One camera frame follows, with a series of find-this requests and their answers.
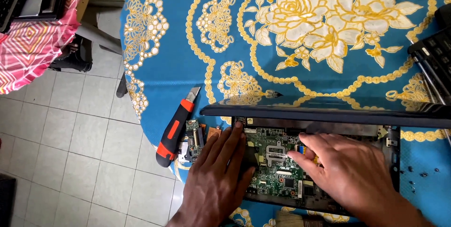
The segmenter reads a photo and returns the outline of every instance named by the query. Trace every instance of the blue tablecloth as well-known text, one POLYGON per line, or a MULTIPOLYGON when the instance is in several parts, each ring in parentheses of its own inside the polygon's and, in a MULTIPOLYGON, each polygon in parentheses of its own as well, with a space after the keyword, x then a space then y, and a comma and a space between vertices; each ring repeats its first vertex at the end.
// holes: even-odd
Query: blue tablecloth
MULTIPOLYGON (((121 41, 128 89, 154 146, 179 101, 198 83, 204 87, 194 117, 222 129, 229 117, 200 117, 199 109, 224 98, 255 103, 268 90, 299 94, 297 101, 283 103, 294 106, 313 97, 336 97, 354 109, 386 104, 355 101, 362 96, 427 102, 423 78, 406 50, 409 39, 437 31, 433 14, 449 2, 127 0, 121 41)), ((451 150, 443 131, 403 127, 401 136, 400 192, 435 224, 448 225, 451 150), (408 166, 414 171, 408 172, 408 166), (421 177, 422 172, 429 175, 421 177), (415 193, 409 181, 415 182, 415 193)), ((171 168, 185 182, 189 165, 176 161, 171 168)), ((277 210, 244 201, 234 218, 247 226, 269 227, 275 225, 277 210)), ((355 221, 309 213, 331 222, 355 221)))

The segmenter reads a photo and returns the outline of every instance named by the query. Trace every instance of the pink patterned fabric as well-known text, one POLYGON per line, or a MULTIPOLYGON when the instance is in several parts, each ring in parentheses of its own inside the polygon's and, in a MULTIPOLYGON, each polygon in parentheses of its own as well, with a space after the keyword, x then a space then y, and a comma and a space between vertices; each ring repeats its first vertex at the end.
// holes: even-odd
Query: pink patterned fabric
POLYGON ((57 22, 12 23, 0 44, 0 94, 8 94, 41 76, 50 63, 72 42, 80 25, 76 6, 66 0, 64 16, 57 22))

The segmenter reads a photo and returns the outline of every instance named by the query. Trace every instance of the hand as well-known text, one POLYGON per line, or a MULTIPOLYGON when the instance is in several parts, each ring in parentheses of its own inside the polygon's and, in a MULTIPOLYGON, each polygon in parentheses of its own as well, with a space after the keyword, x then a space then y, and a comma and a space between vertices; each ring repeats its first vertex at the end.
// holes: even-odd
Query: hand
POLYGON ((247 170, 238 177, 245 153, 243 125, 235 123, 218 136, 215 133, 189 169, 183 202, 167 227, 218 226, 243 201, 255 171, 247 170))
POLYGON ((395 191, 376 147, 336 134, 299 134, 305 155, 288 156, 336 202, 368 226, 429 226, 419 211, 395 191), (319 167, 312 162, 318 155, 319 167))

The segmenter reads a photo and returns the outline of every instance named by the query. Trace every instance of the tile floor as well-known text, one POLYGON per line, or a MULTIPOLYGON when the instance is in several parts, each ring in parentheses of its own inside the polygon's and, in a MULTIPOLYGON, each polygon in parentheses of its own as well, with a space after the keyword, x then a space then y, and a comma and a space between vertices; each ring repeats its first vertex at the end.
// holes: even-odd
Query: tile floor
MULTIPOLYGON (((100 29, 119 37, 119 14, 100 12, 100 29)), ((183 184, 157 164, 128 94, 116 97, 121 56, 94 44, 93 59, 88 73, 46 71, 0 95, 12 227, 157 227, 181 204, 183 184)))

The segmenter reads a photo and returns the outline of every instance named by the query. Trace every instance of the orange and black handle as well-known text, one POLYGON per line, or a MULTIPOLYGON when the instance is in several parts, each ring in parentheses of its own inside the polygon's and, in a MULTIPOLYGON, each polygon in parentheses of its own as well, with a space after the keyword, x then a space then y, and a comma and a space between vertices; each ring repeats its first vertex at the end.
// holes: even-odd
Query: orange and black handle
POLYGON ((175 159, 175 155, 179 151, 180 133, 185 127, 186 120, 189 118, 194 109, 194 103, 183 99, 179 108, 172 117, 171 122, 166 127, 160 145, 156 150, 156 161, 163 167, 168 167, 175 159))

